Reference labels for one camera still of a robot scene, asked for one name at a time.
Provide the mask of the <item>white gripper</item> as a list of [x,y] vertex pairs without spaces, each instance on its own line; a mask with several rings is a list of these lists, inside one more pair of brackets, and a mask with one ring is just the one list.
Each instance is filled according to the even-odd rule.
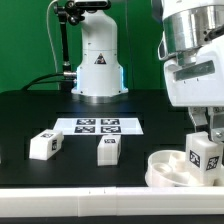
[[189,107],[188,114],[196,132],[207,130],[205,107],[209,107],[211,140],[224,143],[224,107],[212,107],[224,106],[224,50],[221,45],[212,43],[202,47],[196,64],[185,69],[170,59],[164,64],[164,75],[171,104]]

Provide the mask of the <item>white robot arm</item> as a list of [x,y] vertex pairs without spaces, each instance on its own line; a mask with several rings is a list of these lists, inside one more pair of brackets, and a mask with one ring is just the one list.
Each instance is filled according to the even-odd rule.
[[[109,0],[73,0],[82,20],[83,60],[72,92],[91,102],[125,93]],[[151,0],[162,22],[158,57],[172,105],[186,107],[196,129],[224,142],[224,0]]]

